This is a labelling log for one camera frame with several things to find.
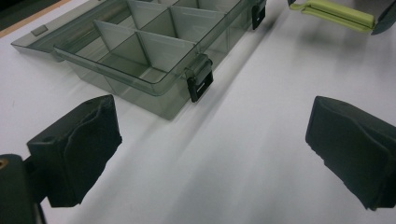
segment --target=translucent organizer box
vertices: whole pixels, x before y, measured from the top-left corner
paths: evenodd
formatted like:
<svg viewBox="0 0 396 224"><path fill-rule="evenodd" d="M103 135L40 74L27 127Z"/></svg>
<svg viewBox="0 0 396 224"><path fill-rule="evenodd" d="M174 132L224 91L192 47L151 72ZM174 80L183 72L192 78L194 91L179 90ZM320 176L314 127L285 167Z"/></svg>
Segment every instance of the translucent organizer box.
<svg viewBox="0 0 396 224"><path fill-rule="evenodd" d="M213 81L212 69L265 15L265 0L91 0L12 45L165 119Z"/></svg>

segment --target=gray plastic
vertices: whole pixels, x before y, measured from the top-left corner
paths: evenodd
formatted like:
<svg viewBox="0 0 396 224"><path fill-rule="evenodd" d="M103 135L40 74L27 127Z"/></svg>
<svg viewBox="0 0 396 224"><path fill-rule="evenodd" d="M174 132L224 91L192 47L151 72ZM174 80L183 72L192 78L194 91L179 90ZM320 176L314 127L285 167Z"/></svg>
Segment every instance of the gray plastic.
<svg viewBox="0 0 396 224"><path fill-rule="evenodd" d="M216 68L251 24L252 7L262 4L91 0L12 45L67 60L81 79L172 119L190 99L187 79L198 76L192 71L207 70L198 59Z"/></svg>

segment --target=green handle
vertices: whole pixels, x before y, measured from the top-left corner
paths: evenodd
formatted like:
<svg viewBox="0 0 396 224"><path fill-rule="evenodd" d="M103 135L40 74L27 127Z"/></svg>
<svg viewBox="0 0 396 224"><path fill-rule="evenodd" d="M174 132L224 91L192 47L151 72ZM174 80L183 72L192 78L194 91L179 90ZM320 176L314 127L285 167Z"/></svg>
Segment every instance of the green handle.
<svg viewBox="0 0 396 224"><path fill-rule="evenodd" d="M333 21L359 32L368 32L375 28L374 16L326 0L307 0L304 4L291 4L290 9L301 9L304 14Z"/></svg>

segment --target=plastic storage box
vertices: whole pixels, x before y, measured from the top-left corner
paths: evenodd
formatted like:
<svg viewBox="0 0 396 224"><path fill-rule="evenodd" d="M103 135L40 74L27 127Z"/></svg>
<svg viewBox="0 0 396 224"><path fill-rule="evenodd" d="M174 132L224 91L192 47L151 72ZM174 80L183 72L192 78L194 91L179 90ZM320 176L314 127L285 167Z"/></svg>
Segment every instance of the plastic storage box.
<svg viewBox="0 0 396 224"><path fill-rule="evenodd" d="M265 0L91 0L14 41L19 51L67 60L91 84L172 119L213 81L212 69Z"/></svg>

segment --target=white surface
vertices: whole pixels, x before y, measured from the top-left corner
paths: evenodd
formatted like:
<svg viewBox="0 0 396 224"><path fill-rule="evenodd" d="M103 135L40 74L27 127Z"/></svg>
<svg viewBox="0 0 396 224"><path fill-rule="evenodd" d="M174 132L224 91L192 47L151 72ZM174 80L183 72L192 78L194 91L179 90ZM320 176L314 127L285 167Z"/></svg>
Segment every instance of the white surface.
<svg viewBox="0 0 396 224"><path fill-rule="evenodd" d="M80 5L74 0L0 39L0 154L27 158L31 138L106 92L66 63L9 44ZM215 71L198 104L173 121L116 97L123 143L82 205L49 224L395 223L366 211L304 141L316 95L396 125L396 28L369 36L269 1L267 18Z"/></svg>

